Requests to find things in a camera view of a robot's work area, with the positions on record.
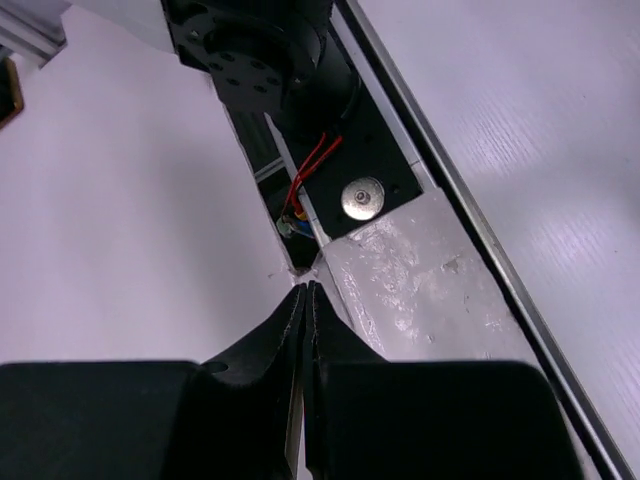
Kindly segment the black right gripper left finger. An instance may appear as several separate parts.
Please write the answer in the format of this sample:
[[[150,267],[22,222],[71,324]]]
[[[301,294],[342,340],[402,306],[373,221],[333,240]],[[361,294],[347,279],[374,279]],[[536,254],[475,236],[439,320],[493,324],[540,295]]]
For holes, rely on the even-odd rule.
[[[306,288],[197,366],[177,410],[164,479],[292,479],[300,438],[298,360]]]

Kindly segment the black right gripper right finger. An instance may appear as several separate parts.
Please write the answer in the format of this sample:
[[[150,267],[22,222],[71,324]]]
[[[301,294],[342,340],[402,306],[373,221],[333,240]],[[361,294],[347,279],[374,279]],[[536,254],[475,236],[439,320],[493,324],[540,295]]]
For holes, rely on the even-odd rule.
[[[554,392],[518,361],[393,362],[310,283],[306,465],[316,479],[580,479]]]

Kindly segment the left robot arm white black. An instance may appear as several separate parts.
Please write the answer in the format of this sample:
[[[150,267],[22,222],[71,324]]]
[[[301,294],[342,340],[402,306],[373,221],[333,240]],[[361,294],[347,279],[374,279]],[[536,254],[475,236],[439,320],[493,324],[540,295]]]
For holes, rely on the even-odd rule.
[[[313,136],[349,117],[360,80],[331,34],[331,1],[82,1],[80,7],[208,73],[234,111]]]

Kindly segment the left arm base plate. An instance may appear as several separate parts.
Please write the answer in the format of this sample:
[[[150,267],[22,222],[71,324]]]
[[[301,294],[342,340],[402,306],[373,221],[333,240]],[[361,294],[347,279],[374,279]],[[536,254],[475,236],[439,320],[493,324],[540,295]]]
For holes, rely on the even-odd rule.
[[[320,250],[313,219],[323,234],[337,239],[422,191],[358,76],[360,89],[349,117],[313,136],[286,134],[264,113],[227,107],[268,215],[296,271],[310,269]]]

